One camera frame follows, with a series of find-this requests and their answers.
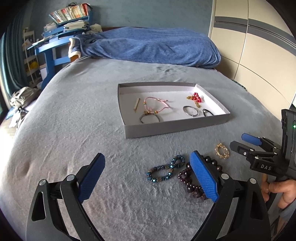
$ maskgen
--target gray bed sheet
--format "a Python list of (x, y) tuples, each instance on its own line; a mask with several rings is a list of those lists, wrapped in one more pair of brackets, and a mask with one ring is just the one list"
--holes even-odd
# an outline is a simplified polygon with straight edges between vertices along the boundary
[[(159, 136), (125, 139), (117, 102), (124, 82), (197, 83), (230, 112), (225, 124)], [(75, 174), (101, 152), (106, 167), (89, 200), (83, 203), (105, 240), (191, 240), (212, 201), (190, 196), (178, 178), (157, 184), (147, 170), (176, 154), (188, 160), (198, 150), (215, 157), (214, 148), (240, 141), (242, 133), (281, 141), (281, 123), (254, 96), (214, 69), (82, 58), (51, 80), (17, 131), (2, 173), (0, 207), (22, 239), (30, 203), (40, 179), (60, 181)], [(249, 163), (230, 152), (218, 163), (232, 178), (260, 180)], [(77, 237), (61, 205), (69, 233)]]

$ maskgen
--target gold brooch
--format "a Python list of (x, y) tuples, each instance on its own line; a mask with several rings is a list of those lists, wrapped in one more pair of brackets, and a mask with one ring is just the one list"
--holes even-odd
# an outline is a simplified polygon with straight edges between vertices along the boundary
[[(223, 155), (219, 152), (219, 148), (222, 149)], [(224, 146), (222, 143), (218, 144), (218, 145), (215, 147), (215, 151), (216, 151), (216, 154), (217, 154), (221, 159), (227, 159), (227, 158), (229, 158), (229, 150), (228, 150), (227, 147)]]

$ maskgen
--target book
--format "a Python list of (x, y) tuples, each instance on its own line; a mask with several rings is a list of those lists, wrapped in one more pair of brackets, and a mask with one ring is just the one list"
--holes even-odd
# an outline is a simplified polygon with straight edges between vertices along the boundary
[(69, 14), (69, 16), (70, 16), (70, 18), (71, 18), (71, 20), (72, 19), (75, 19), (75, 17), (74, 17), (74, 15), (71, 13), (71, 11), (70, 11), (70, 8), (66, 8), (66, 11), (67, 11), (67, 13)]
[(84, 11), (84, 15), (87, 16), (88, 14), (87, 14), (87, 8), (86, 8), (86, 6), (85, 6), (85, 3), (83, 3), (83, 4), (81, 4), (81, 5), (82, 5), (82, 9), (83, 9), (83, 11)]
[(49, 14), (49, 16), (55, 23), (59, 24), (73, 19), (86, 17), (89, 15), (90, 10), (91, 6), (88, 3), (80, 3), (75, 6), (56, 10)]
[(53, 13), (49, 14), (49, 16), (53, 19), (53, 21), (56, 23), (56, 19), (53, 17)]
[(91, 6), (88, 4), (88, 3), (83, 3), (83, 6), (85, 8), (85, 11), (86, 11), (86, 15), (88, 16), (89, 15), (89, 11), (91, 10)]
[(77, 11), (76, 11), (76, 6), (71, 7), (71, 11), (74, 14), (75, 18), (79, 18)]
[(63, 12), (62, 12), (61, 9), (59, 9), (57, 12), (58, 12), (59, 16), (61, 17), (62, 22), (67, 21), (67, 19), (66, 19), (66, 17), (64, 16), (64, 14), (63, 14)]
[(87, 29), (87, 26), (89, 25), (88, 21), (78, 20), (75, 22), (67, 23), (64, 25), (65, 31), (70, 31), (73, 29)]
[(80, 16), (81, 16), (81, 17), (84, 17), (84, 14), (83, 14), (83, 12), (82, 12), (82, 10), (81, 10), (81, 4), (77, 5), (77, 9), (79, 10), (79, 14), (80, 14)]
[(54, 11), (52, 14), (53, 14), (55, 20), (56, 20), (58, 23), (61, 23), (61, 22), (62, 22), (62, 20), (60, 19), (60, 17), (59, 17), (58, 14), (56, 13), (56, 11)]
[(70, 17), (70, 15), (68, 14), (66, 8), (62, 9), (62, 13), (63, 13), (63, 15), (66, 17), (67, 21), (71, 20), (71, 17)]

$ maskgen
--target beige wardrobe door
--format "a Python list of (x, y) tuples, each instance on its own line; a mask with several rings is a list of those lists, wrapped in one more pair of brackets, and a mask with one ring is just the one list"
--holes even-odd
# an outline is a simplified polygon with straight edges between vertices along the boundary
[(248, 19), (248, 0), (216, 0), (215, 16)]
[(242, 32), (214, 27), (211, 40), (223, 57), (239, 63), (245, 36), (246, 34)]
[(291, 102), (296, 90), (296, 56), (261, 37), (247, 34), (241, 65), (252, 70)]
[(243, 85), (279, 120), (281, 110), (289, 108), (289, 102), (274, 87), (242, 65), (239, 65), (234, 80)]
[(249, 0), (249, 18), (268, 23), (292, 35), (285, 21), (266, 0)]
[(221, 74), (223, 74), (227, 78), (233, 80), (235, 73), (237, 72), (238, 66), (239, 66), (238, 63), (222, 56), (221, 62), (215, 69), (218, 70)]

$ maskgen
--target blue blanket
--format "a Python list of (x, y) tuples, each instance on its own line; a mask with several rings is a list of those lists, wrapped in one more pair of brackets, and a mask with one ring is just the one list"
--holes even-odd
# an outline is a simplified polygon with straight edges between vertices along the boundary
[(70, 38), (74, 55), (134, 62), (216, 67), (221, 55), (204, 34), (184, 28), (118, 28)]

